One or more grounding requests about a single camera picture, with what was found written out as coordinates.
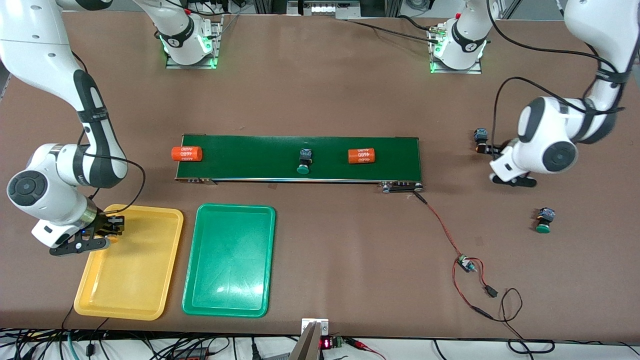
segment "metal bracket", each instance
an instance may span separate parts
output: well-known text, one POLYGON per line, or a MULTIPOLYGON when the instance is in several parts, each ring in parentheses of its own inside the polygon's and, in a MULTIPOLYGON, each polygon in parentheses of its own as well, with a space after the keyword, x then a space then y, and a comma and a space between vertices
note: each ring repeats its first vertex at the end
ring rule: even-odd
POLYGON ((329 335, 329 319, 315 319, 315 318, 302 319, 302 326, 301 326, 300 334, 305 332, 305 329, 307 328, 307 326, 311 322, 320 323, 321 330, 322 330, 322 333, 321 333, 322 336, 329 335))
POLYGON ((220 55, 222 24, 224 20, 224 15, 220 17, 220 22, 211 22, 209 19, 204 19, 202 26, 203 34, 200 36, 199 41, 204 49, 211 49, 211 52, 202 58, 202 60, 191 65, 181 65, 171 59, 167 54, 165 67, 167 69, 216 69, 218 67, 218 56, 220 55))
POLYGON ((410 193, 423 191, 421 183, 407 183, 404 181, 383 181, 381 185, 383 193, 410 193))

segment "green tray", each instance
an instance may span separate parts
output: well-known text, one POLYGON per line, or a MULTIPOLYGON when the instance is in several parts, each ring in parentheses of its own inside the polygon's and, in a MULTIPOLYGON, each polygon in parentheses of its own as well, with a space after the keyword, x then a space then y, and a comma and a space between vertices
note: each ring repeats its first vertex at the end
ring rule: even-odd
POLYGON ((275 220, 270 206, 200 206, 182 297, 187 315, 266 314, 275 220))
POLYGON ((176 180, 312 183, 421 183, 418 138, 335 136, 183 135, 182 146, 202 148, 202 161, 180 162, 176 180), (348 149, 372 147, 376 161, 350 165, 348 149), (314 153, 309 174, 299 174, 300 149, 314 153))

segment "red wire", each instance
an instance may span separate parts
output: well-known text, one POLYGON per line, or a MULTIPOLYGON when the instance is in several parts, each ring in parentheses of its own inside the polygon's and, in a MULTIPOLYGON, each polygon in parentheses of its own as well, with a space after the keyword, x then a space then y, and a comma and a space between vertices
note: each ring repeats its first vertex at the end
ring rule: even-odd
POLYGON ((458 259, 456 259, 456 260, 453 262, 453 267, 451 268, 451 277, 453 278, 453 286, 455 286, 455 287, 456 287, 456 290, 457 290, 457 291, 458 291, 458 293, 460 294, 460 297, 462 298, 462 300, 464 300, 464 301, 467 303, 467 305, 468 305, 469 307, 472 307, 472 306, 471 306, 471 303, 469 302, 469 300, 467 300, 467 298, 465 297, 465 295, 464 295, 464 294, 462 294, 462 291, 460 291, 460 288, 458 287, 458 282, 456 281, 456 267, 457 267, 456 265, 457 265, 457 264, 458 264, 458 259))
POLYGON ((368 352, 372 352, 372 353, 376 354, 377 356, 382 357, 384 360, 387 360, 387 358, 386 358, 383 354, 381 354, 381 353, 379 353, 379 352, 377 352, 377 351, 373 350, 373 349, 372 349, 372 348, 370 348, 370 347, 365 347, 365 349, 364 349, 364 350, 365 350, 365 351, 368 351, 368 352))
POLYGON ((484 263, 482 262, 482 260, 478 259, 478 258, 467 258, 468 260, 476 260, 480 262, 480 279, 483 285, 486 286, 486 281, 484 280, 484 263))
POLYGON ((451 236, 451 233, 449 232, 449 229, 447 228, 447 226, 444 224, 444 221, 442 221, 442 219, 440 218, 440 215, 438 215, 436 210, 432 208, 431 205, 427 203, 427 206, 429 207, 429 210, 431 210, 431 212, 438 218, 438 221, 440 222, 440 226, 442 226, 442 230, 444 230, 445 235, 447 235, 447 239, 449 239, 449 242, 451 243, 451 245, 453 245, 453 248, 456 249, 456 253, 458 254, 458 257, 460 257, 462 253, 458 249, 456 242, 453 241, 453 237, 451 236))

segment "plastic tray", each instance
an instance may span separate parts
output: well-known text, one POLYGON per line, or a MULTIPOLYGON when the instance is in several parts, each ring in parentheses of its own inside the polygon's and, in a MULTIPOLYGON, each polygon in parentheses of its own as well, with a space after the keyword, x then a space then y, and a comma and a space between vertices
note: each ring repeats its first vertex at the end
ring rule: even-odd
POLYGON ((266 314, 275 220, 270 206, 200 206, 182 298, 186 314, 266 314))
POLYGON ((109 248, 89 254, 74 308, 80 315, 155 320, 164 311, 182 213, 131 206, 120 214, 125 230, 109 248))

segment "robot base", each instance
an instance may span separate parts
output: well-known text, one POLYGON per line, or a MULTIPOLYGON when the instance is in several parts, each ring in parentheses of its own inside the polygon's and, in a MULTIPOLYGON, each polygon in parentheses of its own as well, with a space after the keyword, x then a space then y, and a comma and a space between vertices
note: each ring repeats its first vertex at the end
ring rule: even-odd
POLYGON ((191 64, 181 65, 171 59, 165 48, 166 63, 164 67, 166 69, 216 69, 218 67, 218 56, 220 55, 220 42, 222 36, 222 23, 225 20, 225 16, 222 15, 220 22, 211 22, 210 20, 204 21, 203 31, 204 35, 200 37, 199 41, 202 45, 202 49, 205 52, 209 52, 202 60, 191 64))

